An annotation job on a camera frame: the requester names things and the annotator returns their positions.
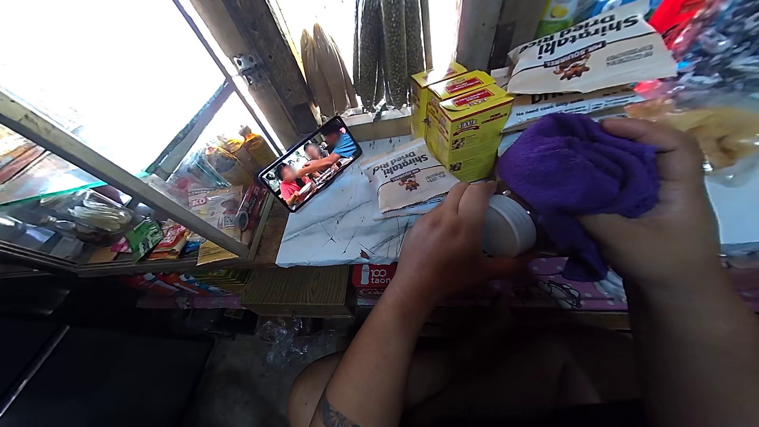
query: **green packet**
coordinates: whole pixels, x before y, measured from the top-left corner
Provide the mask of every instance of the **green packet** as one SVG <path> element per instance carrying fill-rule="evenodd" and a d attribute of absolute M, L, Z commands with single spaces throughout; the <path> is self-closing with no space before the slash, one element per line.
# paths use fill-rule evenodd
<path fill-rule="evenodd" d="M 124 235 L 132 250 L 132 258 L 139 261 L 146 253 L 153 250 L 163 239 L 161 224 L 153 218 L 145 218 L 136 227 Z"/>

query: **marble countertop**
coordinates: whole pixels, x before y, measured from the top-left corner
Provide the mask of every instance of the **marble countertop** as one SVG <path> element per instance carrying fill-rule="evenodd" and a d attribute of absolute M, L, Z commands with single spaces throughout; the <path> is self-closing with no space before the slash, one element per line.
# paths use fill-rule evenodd
<path fill-rule="evenodd" d="M 411 136 L 360 142 L 364 154 L 322 194 L 290 213 L 277 265 L 390 264 L 420 215 L 373 220 L 376 193 L 361 172 L 362 160 L 408 143 Z"/>

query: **floor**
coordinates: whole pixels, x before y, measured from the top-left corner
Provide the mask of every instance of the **floor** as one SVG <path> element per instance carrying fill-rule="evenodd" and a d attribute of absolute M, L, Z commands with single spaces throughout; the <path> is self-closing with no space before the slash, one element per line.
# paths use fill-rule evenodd
<path fill-rule="evenodd" d="M 270 332 L 218 339 L 185 427 L 288 425 L 293 381 L 309 363 L 334 353 L 344 334 L 326 328 L 290 342 L 285 330 Z"/>

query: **purple cloth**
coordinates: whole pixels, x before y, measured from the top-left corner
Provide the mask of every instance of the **purple cloth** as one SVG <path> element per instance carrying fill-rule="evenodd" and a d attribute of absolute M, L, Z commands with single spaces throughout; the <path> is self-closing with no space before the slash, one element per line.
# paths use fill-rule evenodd
<path fill-rule="evenodd" d="M 550 114 L 530 126 L 498 161 L 507 186 L 538 213 L 559 252 L 562 276 L 606 276 L 598 245 L 575 219 L 580 214 L 636 218 L 659 201 L 656 148 L 607 134 L 582 114 Z"/>

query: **smartphone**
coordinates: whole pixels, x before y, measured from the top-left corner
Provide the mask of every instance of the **smartphone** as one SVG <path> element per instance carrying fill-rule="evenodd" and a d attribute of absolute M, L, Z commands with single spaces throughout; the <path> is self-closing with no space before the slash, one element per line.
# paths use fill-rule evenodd
<path fill-rule="evenodd" d="M 348 126 L 336 116 L 264 168 L 258 180 L 295 212 L 324 192 L 361 154 Z"/>

